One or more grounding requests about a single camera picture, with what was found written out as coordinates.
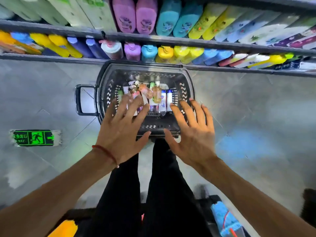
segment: basket handle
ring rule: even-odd
[[[95,85],[76,85],[76,90],[75,90],[75,102],[76,102],[76,111],[77,114],[80,116],[99,116],[98,111],[96,110],[95,113],[83,113],[81,109],[81,100],[80,100],[80,93],[81,93],[81,88],[82,87],[88,87],[88,88],[93,88],[95,89]]]

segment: red string bracelet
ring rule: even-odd
[[[92,148],[98,148],[98,149],[102,150],[107,155],[107,157],[109,157],[109,158],[111,158],[113,160],[113,162],[116,164],[116,167],[119,168],[119,165],[118,165],[116,159],[114,158],[114,156],[111,154],[111,152],[109,152],[103,146],[93,145]]]

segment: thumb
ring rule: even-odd
[[[163,129],[164,133],[165,133],[165,140],[168,143],[171,151],[179,156],[180,155],[180,146],[179,144],[175,141],[175,139],[173,138],[171,132],[168,129]]]
[[[142,148],[146,145],[150,134],[151,131],[147,131],[138,141],[136,141],[135,149],[137,153],[139,153],[142,150]]]

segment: person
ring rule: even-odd
[[[43,237],[78,198],[112,171],[86,236],[211,236],[192,191],[183,179],[175,156],[214,184],[236,206],[262,237],[316,236],[316,229],[259,191],[216,156],[212,115],[191,99],[181,101],[188,123],[177,106],[171,109],[181,129],[177,143],[165,129],[156,139],[153,171],[148,188],[148,208],[141,221],[137,176],[138,153],[150,132],[136,141],[148,104],[133,118],[141,103],[129,105],[123,96],[115,113],[112,102],[105,113],[94,147],[65,172],[17,203],[0,211],[0,236]]]

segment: floor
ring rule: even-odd
[[[11,205],[77,162],[91,149],[98,120],[78,116],[77,84],[94,84],[100,65],[0,60],[0,205]],[[262,74],[191,71],[197,100],[214,116],[216,152],[235,172],[299,214],[302,191],[316,188],[316,79]],[[94,112],[92,90],[81,93]],[[58,147],[14,147],[12,129],[61,130]],[[152,143],[140,152],[141,191],[151,176]],[[179,161],[188,185],[206,184],[256,236],[229,200]],[[77,207],[97,204],[109,175],[84,193]]]

